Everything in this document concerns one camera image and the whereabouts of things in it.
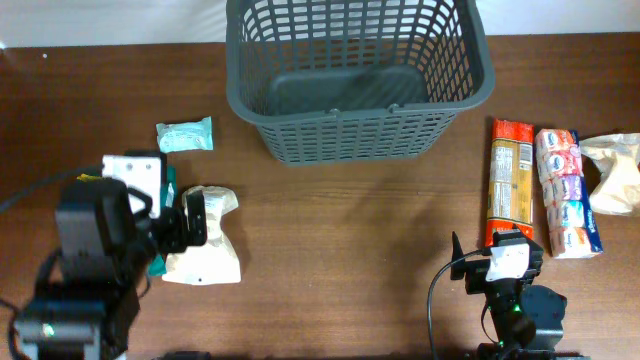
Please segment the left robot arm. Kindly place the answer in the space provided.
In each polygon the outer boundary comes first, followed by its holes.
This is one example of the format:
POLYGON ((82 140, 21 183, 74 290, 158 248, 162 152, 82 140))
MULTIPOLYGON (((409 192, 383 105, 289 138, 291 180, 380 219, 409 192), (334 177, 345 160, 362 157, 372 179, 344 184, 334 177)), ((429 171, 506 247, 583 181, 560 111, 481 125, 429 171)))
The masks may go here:
POLYGON ((113 178, 75 181, 55 210, 60 247, 40 266, 33 298, 9 321, 14 359, 116 359, 140 311, 137 287, 159 255, 207 240, 204 194, 152 218, 152 199, 113 178))

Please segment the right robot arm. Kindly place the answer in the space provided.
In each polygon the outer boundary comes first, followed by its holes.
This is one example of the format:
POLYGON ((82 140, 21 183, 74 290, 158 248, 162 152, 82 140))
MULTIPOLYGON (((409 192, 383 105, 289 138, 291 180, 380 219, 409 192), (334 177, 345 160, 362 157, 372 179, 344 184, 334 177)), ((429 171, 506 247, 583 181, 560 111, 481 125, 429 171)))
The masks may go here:
POLYGON ((576 352, 558 352, 564 336, 567 298, 536 285, 544 250, 519 228, 497 231, 492 245, 471 260, 452 236, 451 278, 463 280, 469 295, 485 297, 483 315, 490 315, 497 338, 477 347, 474 359, 581 359, 576 352))

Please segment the green coffee sachet bag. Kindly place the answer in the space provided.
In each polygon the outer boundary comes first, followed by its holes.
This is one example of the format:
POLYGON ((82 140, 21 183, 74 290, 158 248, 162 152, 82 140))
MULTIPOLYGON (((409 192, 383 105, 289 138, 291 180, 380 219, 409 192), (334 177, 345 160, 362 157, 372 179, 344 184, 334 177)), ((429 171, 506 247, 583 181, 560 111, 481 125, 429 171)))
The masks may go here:
MULTIPOLYGON (((171 208, 174 204, 177 188, 176 169, 169 165, 167 167, 167 183, 161 188, 161 209, 171 208)), ((165 260, 162 255, 157 255, 151 262, 147 274, 151 277, 159 277, 167 273, 165 260)))

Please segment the mint green snack packet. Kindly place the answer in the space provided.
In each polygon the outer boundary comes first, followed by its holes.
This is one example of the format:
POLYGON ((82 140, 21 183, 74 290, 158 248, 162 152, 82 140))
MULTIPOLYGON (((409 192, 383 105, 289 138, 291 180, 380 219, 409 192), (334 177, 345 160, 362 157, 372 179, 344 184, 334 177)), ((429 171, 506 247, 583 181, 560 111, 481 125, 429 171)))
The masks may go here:
POLYGON ((196 122, 159 123, 156 131, 157 143, 163 153, 214 149, 211 117, 196 122))

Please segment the beige paper pouch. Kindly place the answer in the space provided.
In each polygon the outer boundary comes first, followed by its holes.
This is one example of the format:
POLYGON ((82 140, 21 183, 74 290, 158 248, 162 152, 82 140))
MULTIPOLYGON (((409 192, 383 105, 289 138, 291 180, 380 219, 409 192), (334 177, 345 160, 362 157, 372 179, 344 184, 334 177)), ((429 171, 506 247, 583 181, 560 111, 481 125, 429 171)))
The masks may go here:
POLYGON ((194 186, 182 195, 201 194, 204 200, 206 241, 188 246, 184 252, 170 253, 162 280, 192 286, 236 284, 241 282, 241 264, 236 251, 222 230, 222 218, 239 207, 235 192, 220 186, 194 186))

